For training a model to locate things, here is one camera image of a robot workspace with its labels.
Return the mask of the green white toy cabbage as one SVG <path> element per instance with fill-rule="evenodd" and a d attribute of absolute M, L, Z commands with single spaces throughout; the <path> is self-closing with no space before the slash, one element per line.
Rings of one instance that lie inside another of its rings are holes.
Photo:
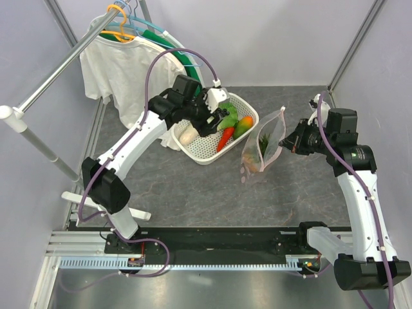
<path fill-rule="evenodd" d="M 222 103 L 219 105 L 221 109 L 226 109 L 229 112 L 229 115 L 227 115 L 218 125 L 218 131 L 219 130 L 224 130 L 228 127 L 234 127 L 237 122 L 238 122 L 238 112 L 235 106 L 230 103 Z"/>

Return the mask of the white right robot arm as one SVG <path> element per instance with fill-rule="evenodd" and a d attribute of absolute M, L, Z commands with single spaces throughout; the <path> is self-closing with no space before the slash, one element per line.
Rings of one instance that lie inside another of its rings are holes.
<path fill-rule="evenodd" d="M 351 245 L 321 222 L 301 223 L 294 243 L 305 254 L 319 251 L 332 264 L 342 290 L 389 289 L 411 275 L 411 266 L 398 258 L 384 224 L 373 151 L 357 141 L 357 113 L 343 108 L 330 109 L 325 124 L 302 118 L 280 141 L 297 155 L 325 155 L 350 217 Z"/>

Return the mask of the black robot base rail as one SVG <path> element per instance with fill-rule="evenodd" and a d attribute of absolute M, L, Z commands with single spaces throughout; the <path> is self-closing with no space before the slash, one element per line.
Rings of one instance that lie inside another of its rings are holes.
<path fill-rule="evenodd" d="M 266 262 L 284 259 L 286 255 L 316 255 L 318 251 L 302 240 L 297 227 L 148 227 L 137 232 L 126 243 L 114 234 L 108 235 L 107 254 L 145 254 L 159 262 L 165 254 L 165 243 L 171 261 Z"/>

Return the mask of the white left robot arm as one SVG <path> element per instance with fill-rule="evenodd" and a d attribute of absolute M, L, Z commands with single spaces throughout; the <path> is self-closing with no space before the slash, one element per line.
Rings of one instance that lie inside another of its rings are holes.
<path fill-rule="evenodd" d="M 127 205 L 131 193 L 123 183 L 129 170 L 157 138 L 182 120 L 188 120 L 201 137 L 216 133 L 228 115 L 219 104 L 228 97 L 221 86 L 203 88 L 197 80 L 179 75 L 171 88 L 148 101 L 136 124 L 109 151 L 83 161 L 84 197 L 102 207 L 127 253 L 136 252 L 142 243 Z"/>

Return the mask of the white toy radish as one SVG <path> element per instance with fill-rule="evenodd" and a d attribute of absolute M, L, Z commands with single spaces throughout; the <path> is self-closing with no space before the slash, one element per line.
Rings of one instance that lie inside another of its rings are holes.
<path fill-rule="evenodd" d="M 189 145 L 199 136 L 198 131 L 193 127 L 192 124 L 189 124 L 184 132 L 180 135 L 179 142 L 183 145 Z"/>

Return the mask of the clear zip top bag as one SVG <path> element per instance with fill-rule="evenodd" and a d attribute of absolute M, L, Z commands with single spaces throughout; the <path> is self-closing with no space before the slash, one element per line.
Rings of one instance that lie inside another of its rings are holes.
<path fill-rule="evenodd" d="M 285 106 L 264 116 L 249 134 L 241 153 L 241 183 L 261 182 L 280 156 L 280 141 L 286 136 Z"/>

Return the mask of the green orange toy mango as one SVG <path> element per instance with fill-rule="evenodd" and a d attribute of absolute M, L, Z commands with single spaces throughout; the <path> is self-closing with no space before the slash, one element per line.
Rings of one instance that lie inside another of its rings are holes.
<path fill-rule="evenodd" d="M 244 135 L 249 129 L 251 129 L 254 125 L 254 120 L 251 116 L 243 117 L 238 123 L 236 124 L 234 133 L 232 135 L 234 140 L 237 140 L 242 135 Z"/>

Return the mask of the orange toy carrot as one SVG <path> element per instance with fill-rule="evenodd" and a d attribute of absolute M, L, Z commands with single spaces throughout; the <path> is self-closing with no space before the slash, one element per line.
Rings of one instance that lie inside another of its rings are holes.
<path fill-rule="evenodd" d="M 220 152 L 226 146 L 227 142 L 230 140 L 230 138 L 234 134 L 234 131 L 235 131 L 235 127 L 228 127 L 223 130 L 223 134 L 216 148 L 217 153 Z"/>

